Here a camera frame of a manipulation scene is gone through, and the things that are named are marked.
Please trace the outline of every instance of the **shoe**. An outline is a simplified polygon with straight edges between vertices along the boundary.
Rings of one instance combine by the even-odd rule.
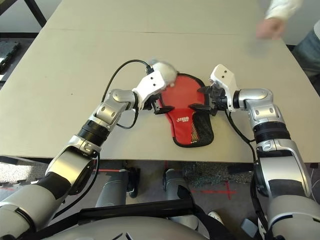
[[[208,216],[214,218],[215,220],[218,220],[222,225],[225,225],[224,222],[221,220],[221,217],[219,216],[219,214],[216,213],[215,211],[209,212]]]

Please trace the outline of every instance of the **red tape marking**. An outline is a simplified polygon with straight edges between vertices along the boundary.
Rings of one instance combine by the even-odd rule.
[[[231,200],[229,181],[225,181],[226,190],[228,191],[228,199]]]
[[[3,190],[9,190],[9,191],[14,191],[13,188],[8,188],[8,187],[0,187],[0,190],[3,189]]]

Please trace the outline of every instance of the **floor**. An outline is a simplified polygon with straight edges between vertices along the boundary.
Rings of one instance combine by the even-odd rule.
[[[166,200],[166,193],[162,187],[162,179],[164,169],[176,168],[183,169],[184,162],[167,162],[164,161],[129,161],[129,167],[135,167],[141,169],[140,185],[138,188],[137,198],[130,198],[127,196],[126,204],[136,204],[136,203],[146,203],[146,202],[157,202]],[[210,163],[212,169],[216,168],[219,163]],[[101,168],[105,169],[108,162],[105,162]],[[27,174],[28,181],[35,181],[39,176],[43,176],[47,165],[43,163],[37,163],[32,165],[30,163],[20,162],[19,165],[8,165],[0,163],[1,173],[4,170],[17,168],[17,172],[11,172],[10,176],[16,177],[16,179],[21,179],[20,174],[25,171],[21,170],[21,167],[30,167]],[[93,188],[87,193],[87,195],[73,208],[57,217],[52,223],[61,220],[73,213],[78,212],[83,208],[93,208],[97,202],[100,192],[104,184],[109,179],[108,173],[100,172],[97,176]],[[312,176],[312,182],[315,183],[316,180],[320,179],[320,170],[315,169]],[[10,184],[7,183],[0,187],[0,201],[8,197],[16,190],[23,188],[28,182],[22,181],[21,184]],[[205,184],[202,186],[192,186],[189,185],[192,192],[192,196],[197,205],[199,205],[206,213],[214,210],[218,212],[221,216],[225,226],[240,240],[250,240],[252,239],[241,229],[241,224],[245,218],[250,219],[252,222],[257,224],[257,218],[255,217],[255,212],[252,206],[250,198],[250,185],[248,183],[236,183],[222,181],[216,184]],[[320,184],[317,184],[313,188],[313,193],[315,198],[320,202]],[[65,204],[61,206],[61,209],[67,206],[69,203],[73,202],[78,195],[68,196]],[[259,196],[261,205],[264,209],[267,206],[267,199],[265,197]],[[200,225],[199,232],[203,235],[207,235],[205,228]]]
[[[0,39],[1,41],[18,41],[21,43],[21,49],[15,58],[15,61],[11,63],[6,73],[2,76],[1,81],[6,81],[18,64],[28,47],[32,44],[33,39],[22,38],[22,39]],[[162,177],[164,169],[167,168],[167,163],[164,161],[131,161],[129,162],[131,166],[141,168],[139,194],[137,198],[131,199],[127,197],[127,204],[134,203],[145,203],[165,200],[165,191],[162,188]],[[184,165],[181,162],[169,163],[174,165],[174,168],[184,169]],[[241,176],[241,183],[238,183],[229,176],[219,181],[215,180],[217,175],[221,176],[220,173],[215,172],[216,169],[221,169],[221,165],[218,163],[210,163],[208,167],[211,170],[210,177],[203,178],[209,179],[207,182],[202,184],[190,185],[190,190],[194,197],[195,203],[199,205],[206,213],[209,211],[217,211],[226,227],[240,240],[250,240],[244,231],[241,229],[241,223],[245,218],[249,218],[254,223],[257,223],[257,218],[255,217],[254,209],[250,198],[250,185],[245,183],[243,178],[248,176]],[[32,181],[36,181],[44,175],[46,164],[33,164],[20,161],[18,165],[8,165],[0,163],[0,201],[14,193],[16,190],[23,188],[25,184],[29,184]],[[88,194],[71,210],[62,214],[60,217],[52,221],[58,221],[72,213],[78,212],[83,208],[92,208],[95,206],[98,196],[105,182],[109,179],[109,176],[105,173],[100,173],[96,179],[94,187],[88,192]],[[320,179],[320,170],[315,169],[312,174],[312,182],[315,183]],[[320,184],[316,184],[313,188],[314,197],[320,203]],[[66,203],[61,206],[64,208],[68,203],[71,203],[78,196],[69,196],[66,199]],[[262,207],[265,208],[267,205],[267,199],[261,197]],[[207,235],[206,230],[203,226],[199,227],[199,231]]]

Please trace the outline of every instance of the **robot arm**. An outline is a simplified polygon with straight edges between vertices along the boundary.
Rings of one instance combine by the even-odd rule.
[[[93,158],[119,121],[122,112],[142,109],[148,98],[173,83],[177,72],[169,64],[157,62],[137,88],[114,89],[91,114],[78,134],[49,164],[45,177],[23,187],[0,202],[0,238],[13,239],[46,227],[67,195],[85,187],[93,171]]]
[[[255,181],[259,192],[269,197],[270,232],[286,240],[318,239],[320,207],[309,198],[310,177],[272,92],[239,90],[234,74],[222,64],[215,67],[210,82],[210,96],[218,109],[248,112],[258,157]]]

